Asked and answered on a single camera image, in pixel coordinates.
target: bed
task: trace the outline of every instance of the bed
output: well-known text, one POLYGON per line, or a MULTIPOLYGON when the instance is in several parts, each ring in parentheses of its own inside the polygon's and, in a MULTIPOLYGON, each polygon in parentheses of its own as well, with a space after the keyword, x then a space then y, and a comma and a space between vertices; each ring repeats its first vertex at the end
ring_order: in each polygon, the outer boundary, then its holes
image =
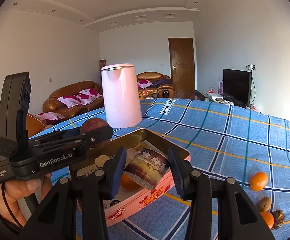
MULTIPOLYGON (((147 128, 191 152, 194 168, 210 178, 234 177, 254 203, 264 196, 272 199, 270 211, 282 209, 285 223, 272 231, 277 240, 290 236, 290 122, 236 106, 188 99, 174 100, 168 114, 162 114, 167 100, 141 102, 143 120, 134 127, 115 129, 117 138, 138 128, 147 128), (249 188, 249 178, 267 173, 264 190, 249 188)), ((88 118, 106 119, 103 108, 74 117, 38 135, 79 127, 88 118)), ((66 176, 68 169, 53 172, 52 182, 66 176)), ((183 240, 190 203, 179 199, 175 188, 138 213, 108 228, 110 239, 183 240)), ((77 239, 82 238, 82 217, 77 215, 77 239)), ((217 239, 217 202, 213 199, 212 237, 217 239)))

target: human hand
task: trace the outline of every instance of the human hand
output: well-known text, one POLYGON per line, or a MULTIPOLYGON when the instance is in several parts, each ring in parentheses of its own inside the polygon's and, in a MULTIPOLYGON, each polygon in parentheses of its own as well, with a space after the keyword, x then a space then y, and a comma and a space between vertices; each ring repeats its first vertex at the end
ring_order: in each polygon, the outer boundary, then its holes
MULTIPOLYGON (((29 181, 10 180, 5 183, 6 201, 22 226, 26 224, 26 219, 17 204, 17 200, 33 194, 39 187, 41 187, 41 197, 43 199, 52 188, 50 174, 45 175, 43 185, 40 179, 32 179, 29 181)), ((6 220, 16 224, 5 206, 2 196, 2 184, 0 184, 0 215, 6 220)))

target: screw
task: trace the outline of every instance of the screw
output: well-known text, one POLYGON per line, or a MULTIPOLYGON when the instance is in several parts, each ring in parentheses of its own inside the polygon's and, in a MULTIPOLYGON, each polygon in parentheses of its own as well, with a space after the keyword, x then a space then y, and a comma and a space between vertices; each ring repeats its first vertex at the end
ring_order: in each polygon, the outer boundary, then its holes
POLYGON ((192 175, 195 177, 199 177, 200 176, 200 171, 192 171, 192 175))
POLYGON ((61 184, 66 184, 67 182, 68 182, 68 178, 67 177, 60 178, 60 183, 61 184))
POLYGON ((103 176, 104 175, 104 171, 103 170, 97 170, 97 171, 95 171, 95 175, 97 177, 103 176))
POLYGON ((229 184, 232 184, 233 185, 233 184, 235 184, 236 180, 234 178, 229 177, 229 178, 227 178, 227 182, 229 184))

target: pink floral pillow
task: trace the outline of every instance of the pink floral pillow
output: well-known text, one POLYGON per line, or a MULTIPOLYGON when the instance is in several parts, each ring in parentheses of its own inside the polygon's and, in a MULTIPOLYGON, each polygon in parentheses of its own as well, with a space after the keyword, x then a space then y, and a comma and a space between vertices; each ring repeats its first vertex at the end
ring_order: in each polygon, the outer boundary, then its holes
POLYGON ((64 103, 68 108, 82 105, 82 102, 76 96, 63 96, 58 98, 57 100, 64 103))
POLYGON ((91 102, 93 102, 96 99, 96 97, 92 97, 92 96, 86 95, 86 94, 78 94, 76 97, 79 101, 82 102, 83 106, 90 104, 91 102))
POLYGON ((55 124, 58 120, 65 119, 63 115, 52 112, 40 113, 35 115, 35 117, 45 124, 55 124))
POLYGON ((142 79, 137 82, 137 85, 138 85, 138 89, 144 89, 146 87, 152 86, 152 82, 150 82, 147 79, 142 79))
POLYGON ((80 94, 89 95, 91 97, 94 97, 95 99, 101 96, 96 90, 94 90, 92 88, 82 90, 82 91, 80 91, 80 94))

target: floor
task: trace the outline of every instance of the floor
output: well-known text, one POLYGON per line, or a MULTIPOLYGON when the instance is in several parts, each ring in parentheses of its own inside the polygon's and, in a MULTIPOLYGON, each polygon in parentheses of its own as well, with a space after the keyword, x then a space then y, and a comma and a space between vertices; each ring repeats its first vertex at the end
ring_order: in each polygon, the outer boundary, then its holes
POLYGON ((205 101, 205 97, 201 93, 176 93, 175 98, 195 99, 205 101))

